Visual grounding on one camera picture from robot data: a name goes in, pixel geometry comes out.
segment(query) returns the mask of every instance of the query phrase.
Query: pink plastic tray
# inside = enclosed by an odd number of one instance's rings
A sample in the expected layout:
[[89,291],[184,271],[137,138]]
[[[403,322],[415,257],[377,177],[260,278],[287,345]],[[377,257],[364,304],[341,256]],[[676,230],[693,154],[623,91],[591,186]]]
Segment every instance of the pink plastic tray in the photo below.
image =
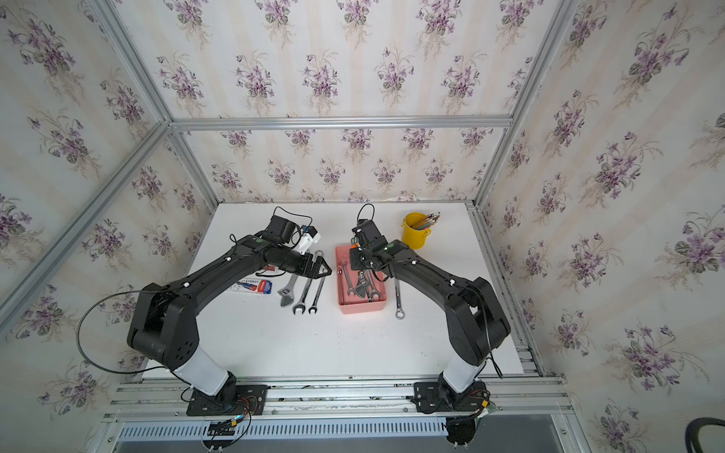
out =
[[[352,284],[357,284],[357,271],[352,270],[350,267],[350,246],[335,247],[335,262],[337,264],[338,305],[345,315],[351,315],[352,313],[375,312],[377,310],[382,310],[383,307],[385,307],[385,302],[388,300],[388,296],[385,292],[385,283],[381,281],[373,280],[375,289],[380,292],[380,300],[375,299],[374,302],[368,302],[366,298],[358,297],[355,294],[348,295],[345,274],[339,271],[342,269],[342,263],[344,263],[344,266],[347,268],[347,273],[350,275],[350,280],[352,280]],[[378,272],[376,274],[381,280],[385,278],[385,274],[382,272]]]

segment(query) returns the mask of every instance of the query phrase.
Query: gray floor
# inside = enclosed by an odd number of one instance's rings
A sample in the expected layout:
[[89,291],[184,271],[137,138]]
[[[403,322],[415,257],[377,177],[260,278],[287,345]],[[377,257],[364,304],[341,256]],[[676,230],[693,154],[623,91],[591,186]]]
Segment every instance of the gray floor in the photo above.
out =
[[[457,452],[465,452],[459,447]],[[199,442],[128,442],[119,444],[117,453],[203,453]],[[378,439],[332,439],[288,441],[240,440],[224,452],[259,453],[434,453],[453,452],[445,438],[407,437]],[[496,415],[484,417],[476,438],[469,444],[470,452],[563,453],[554,425],[548,415]]]

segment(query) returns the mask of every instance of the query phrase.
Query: white table surface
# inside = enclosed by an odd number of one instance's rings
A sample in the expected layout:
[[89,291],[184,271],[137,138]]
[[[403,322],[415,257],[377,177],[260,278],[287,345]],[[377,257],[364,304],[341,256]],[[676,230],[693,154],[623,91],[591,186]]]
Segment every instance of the white table surface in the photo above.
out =
[[[219,295],[196,319],[200,344],[219,365],[237,377],[264,378],[406,378],[443,371],[455,354],[448,342],[445,314],[412,286],[400,283],[404,320],[395,317],[392,280],[386,282],[388,301],[381,311],[343,315],[338,308],[334,250],[349,244],[359,203],[220,204],[191,272],[226,253],[232,246],[230,233],[241,238],[263,230],[275,206],[314,217],[312,225],[322,239],[310,252],[321,249],[333,274],[326,278],[315,315],[293,315],[291,306],[280,307],[276,291],[288,283],[289,275],[271,279],[271,294],[227,290]],[[454,275],[491,279],[464,203],[379,203],[375,208],[375,223],[389,241],[401,238],[406,214],[440,211],[441,220],[419,255]],[[370,211],[366,207],[362,218],[369,218]],[[280,210],[277,213],[304,221]],[[295,302],[305,281],[297,279]],[[317,286],[313,282],[310,287],[308,307]],[[510,336],[494,350],[494,358],[504,374],[523,373]],[[484,374],[488,373],[494,374],[493,367],[486,367]],[[144,373],[144,378],[169,377],[167,370]]]

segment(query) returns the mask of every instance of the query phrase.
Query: vent grille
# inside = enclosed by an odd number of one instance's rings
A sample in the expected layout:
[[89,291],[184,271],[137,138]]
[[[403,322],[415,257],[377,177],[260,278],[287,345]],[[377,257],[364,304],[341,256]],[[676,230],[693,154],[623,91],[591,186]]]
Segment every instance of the vent grille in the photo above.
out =
[[[209,421],[126,422],[119,442],[199,441],[206,436]],[[232,440],[247,429],[236,427],[235,436],[216,436]],[[443,417],[388,417],[318,420],[253,420],[244,439],[350,439],[359,437],[447,436]]]

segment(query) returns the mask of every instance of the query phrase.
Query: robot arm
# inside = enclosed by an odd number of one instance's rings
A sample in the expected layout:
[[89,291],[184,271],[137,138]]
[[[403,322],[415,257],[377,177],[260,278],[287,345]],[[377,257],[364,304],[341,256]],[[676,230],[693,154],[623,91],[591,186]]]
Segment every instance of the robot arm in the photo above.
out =
[[511,333],[491,284],[480,277],[470,281],[439,269],[401,241],[389,243],[372,220],[360,220],[352,232],[358,243],[350,251],[353,270],[374,269],[399,278],[444,310],[448,338],[457,354],[442,373],[448,386],[444,392],[453,399],[463,394],[486,357]]
[[[220,410],[229,410],[236,401],[236,377],[199,347],[196,316],[239,279],[268,264],[308,278],[330,275],[324,258],[284,245],[296,229],[290,220],[273,215],[264,231],[235,241],[227,253],[195,273],[163,287],[146,286],[148,292],[141,292],[136,302],[128,345],[211,396]],[[311,226],[300,234],[319,238]]]

